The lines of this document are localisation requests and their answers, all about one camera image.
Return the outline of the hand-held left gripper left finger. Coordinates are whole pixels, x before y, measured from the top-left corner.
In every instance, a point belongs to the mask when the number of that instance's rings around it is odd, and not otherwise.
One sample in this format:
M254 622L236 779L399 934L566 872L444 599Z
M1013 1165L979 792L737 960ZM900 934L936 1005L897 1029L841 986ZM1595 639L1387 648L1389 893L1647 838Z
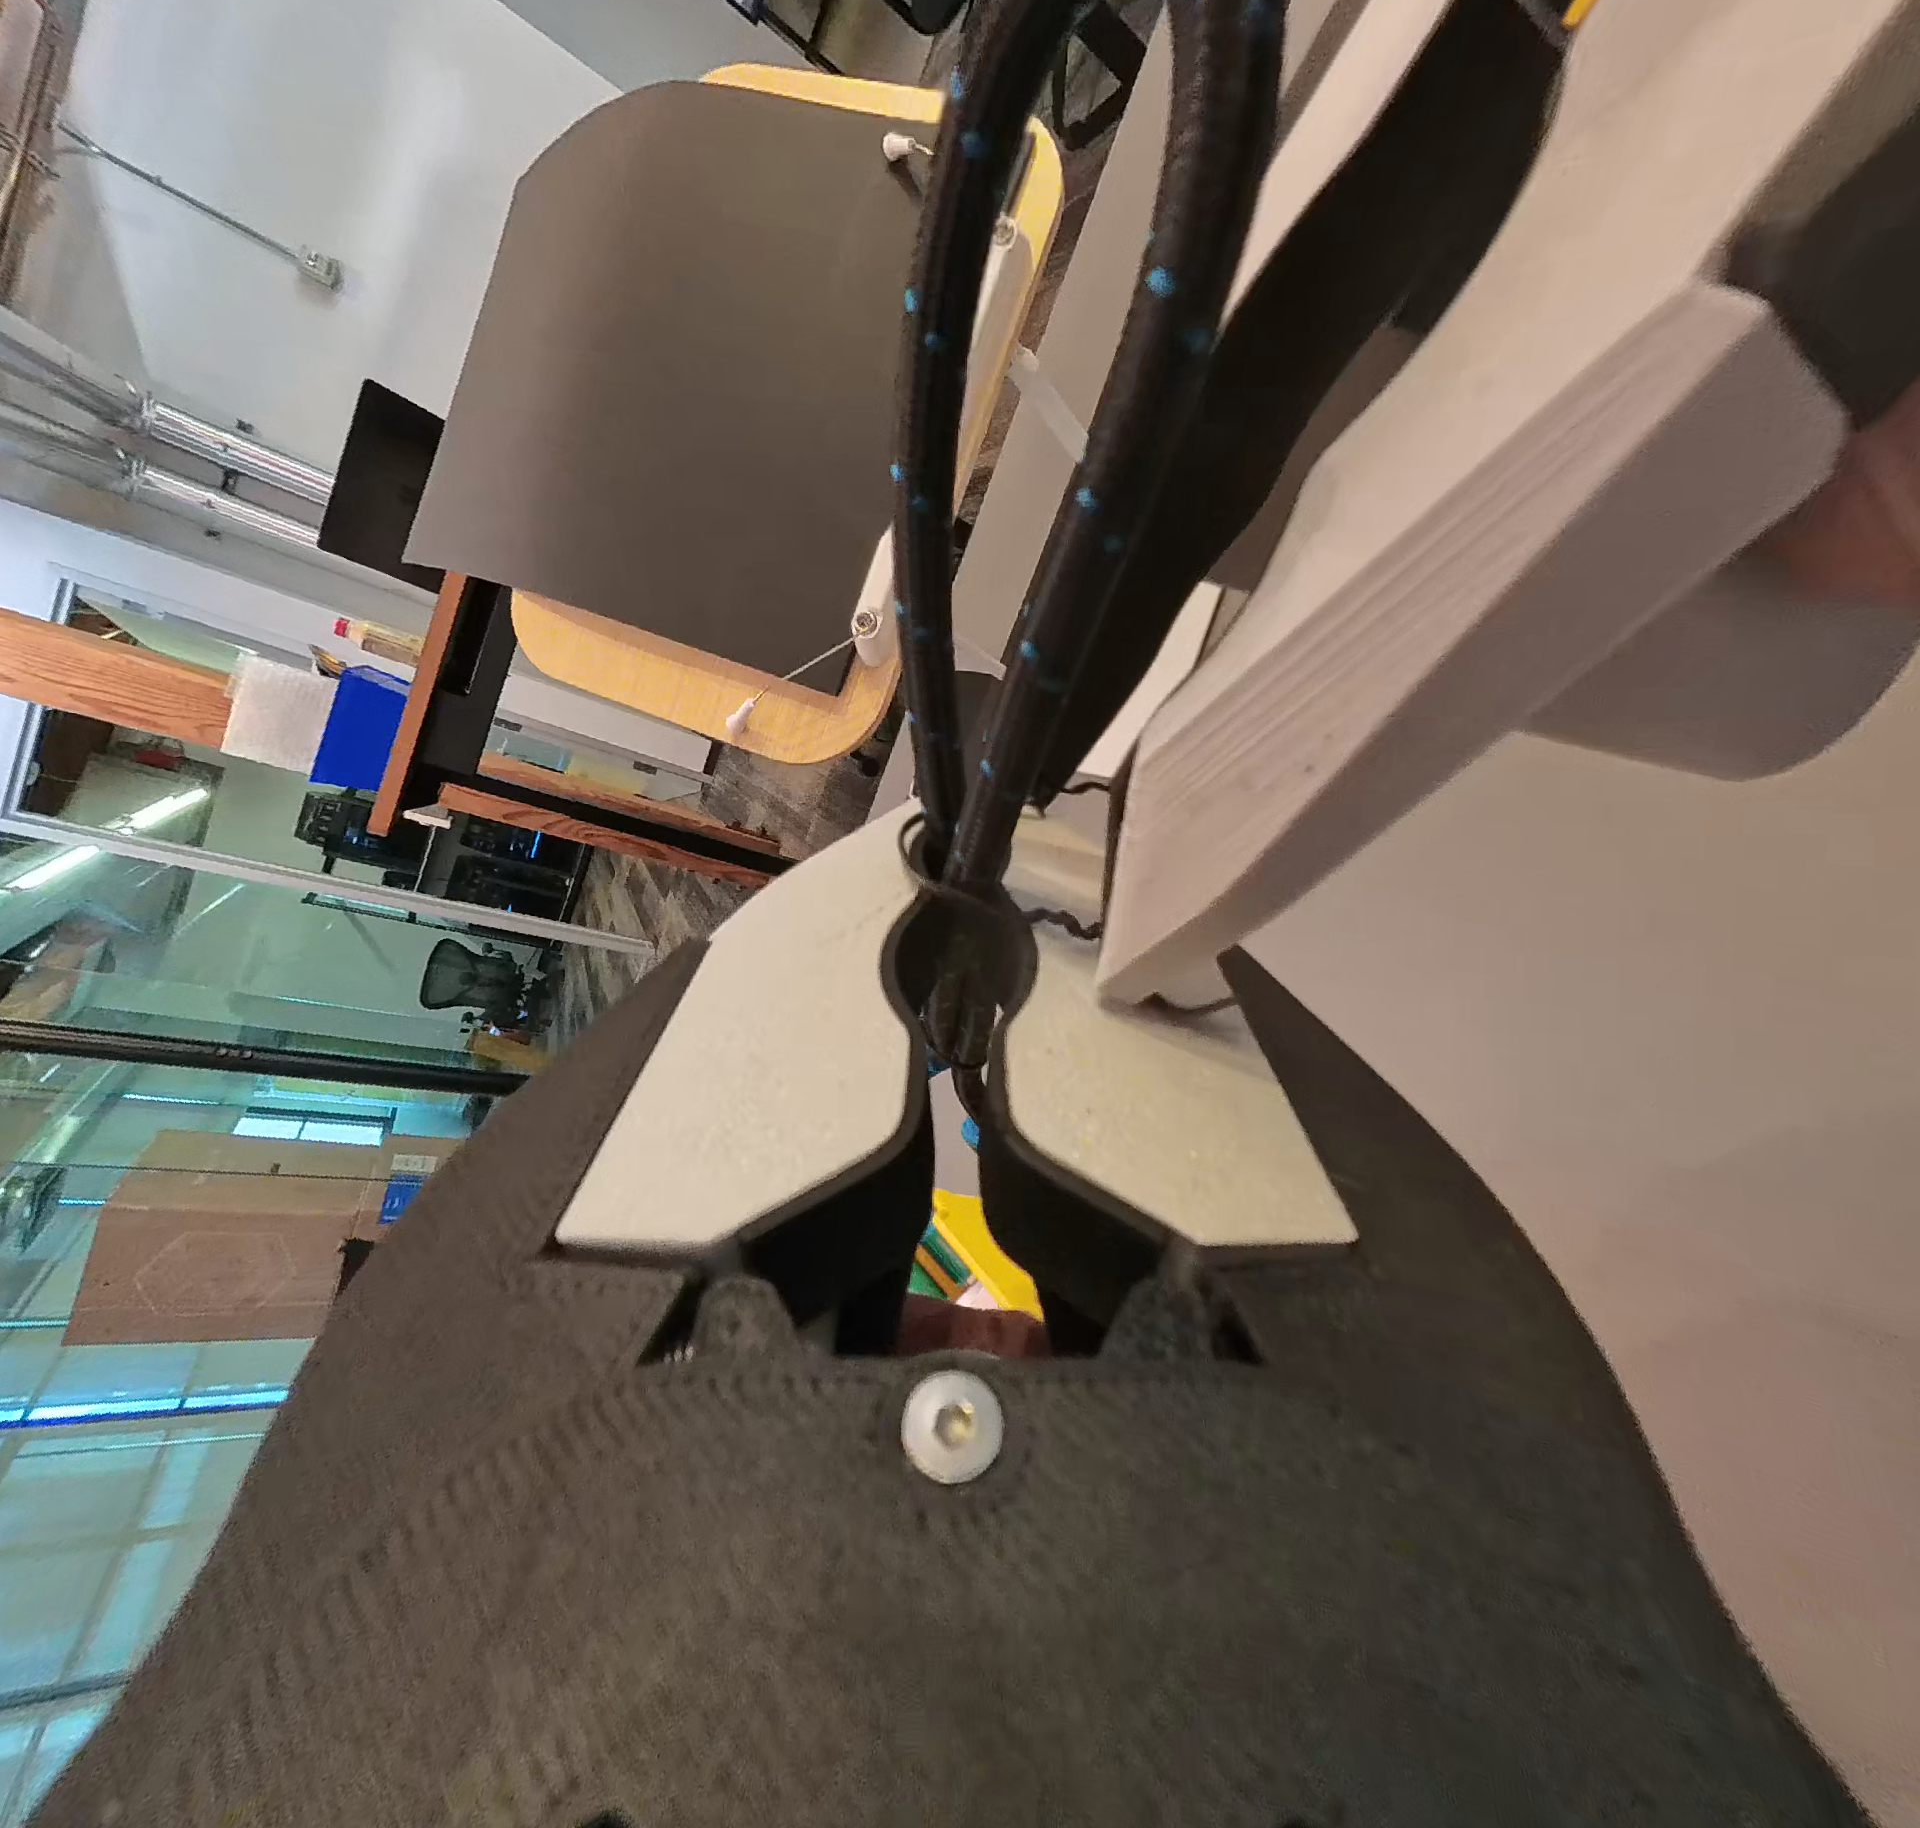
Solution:
M566 1249L715 1261L911 1148L926 1047L881 957L919 886L901 801L736 910L641 1058L555 1225Z

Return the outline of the person's right hand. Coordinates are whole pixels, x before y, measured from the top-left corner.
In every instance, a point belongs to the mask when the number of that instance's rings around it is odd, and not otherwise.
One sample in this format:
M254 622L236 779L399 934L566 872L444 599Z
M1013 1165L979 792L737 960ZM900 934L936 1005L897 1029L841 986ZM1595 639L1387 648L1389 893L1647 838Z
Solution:
M1917 614L1915 417L1855 434L1808 513L1795 571L1811 592Z

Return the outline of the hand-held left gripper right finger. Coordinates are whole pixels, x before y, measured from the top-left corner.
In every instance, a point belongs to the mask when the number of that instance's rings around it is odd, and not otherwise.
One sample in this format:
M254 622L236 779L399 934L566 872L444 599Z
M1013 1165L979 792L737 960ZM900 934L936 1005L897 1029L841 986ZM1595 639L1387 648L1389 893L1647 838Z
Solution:
M998 1024L983 1218L1035 1280L1140 1280L1357 1239L1243 1014L1107 1005L1097 940L1031 921Z

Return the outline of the blue storage bin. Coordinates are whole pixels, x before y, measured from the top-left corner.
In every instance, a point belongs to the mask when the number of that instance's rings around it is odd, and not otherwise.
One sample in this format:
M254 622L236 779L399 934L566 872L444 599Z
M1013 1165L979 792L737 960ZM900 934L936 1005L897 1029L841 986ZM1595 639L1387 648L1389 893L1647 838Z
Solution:
M399 735L409 683L376 665L348 665L333 679L307 782L376 793Z

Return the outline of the brown cardboard box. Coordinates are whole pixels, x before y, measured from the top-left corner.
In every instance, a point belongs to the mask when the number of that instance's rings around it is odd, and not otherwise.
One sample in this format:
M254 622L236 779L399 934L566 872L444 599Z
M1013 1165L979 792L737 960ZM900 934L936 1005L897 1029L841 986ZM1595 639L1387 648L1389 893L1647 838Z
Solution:
M313 1338L345 1247L379 1239L461 1142L156 1134L98 1211L61 1342Z

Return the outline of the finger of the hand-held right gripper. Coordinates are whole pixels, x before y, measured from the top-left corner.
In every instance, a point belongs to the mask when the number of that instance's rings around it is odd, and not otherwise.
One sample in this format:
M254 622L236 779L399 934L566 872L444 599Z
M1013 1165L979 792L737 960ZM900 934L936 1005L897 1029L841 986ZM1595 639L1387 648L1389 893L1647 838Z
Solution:
M1197 410L1042 779L1068 779L1194 588L1248 592L1303 486L1439 324L1513 205L1564 61L1545 0L1336 0L1281 93Z
M1213 963L1799 509L1915 386L1915 0L1332 0L1202 412L1102 1000Z

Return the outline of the brown wooden side desk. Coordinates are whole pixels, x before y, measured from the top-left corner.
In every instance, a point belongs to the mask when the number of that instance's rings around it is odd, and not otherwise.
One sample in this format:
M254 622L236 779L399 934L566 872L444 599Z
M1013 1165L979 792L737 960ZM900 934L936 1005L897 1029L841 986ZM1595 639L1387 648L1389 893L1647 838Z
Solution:
M795 865L765 833L534 761L485 755L514 654L511 592L444 574L367 832L472 815L747 890Z

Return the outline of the black wall screen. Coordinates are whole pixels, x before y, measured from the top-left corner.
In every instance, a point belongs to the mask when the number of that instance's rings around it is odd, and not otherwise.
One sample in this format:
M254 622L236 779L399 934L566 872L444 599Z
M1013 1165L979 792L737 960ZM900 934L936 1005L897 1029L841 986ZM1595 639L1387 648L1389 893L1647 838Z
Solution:
M444 416L373 377L362 379L318 524L318 552L437 593L441 568L408 561L405 548L441 434Z

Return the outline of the dark monitor with wooden back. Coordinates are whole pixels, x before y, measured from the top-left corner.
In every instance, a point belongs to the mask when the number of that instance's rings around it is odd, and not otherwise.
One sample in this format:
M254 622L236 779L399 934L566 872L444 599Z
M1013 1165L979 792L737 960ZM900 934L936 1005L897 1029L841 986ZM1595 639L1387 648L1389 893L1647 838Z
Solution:
M761 760L900 685L900 317L946 93L731 64L619 93L511 189L403 558L498 583L543 676Z

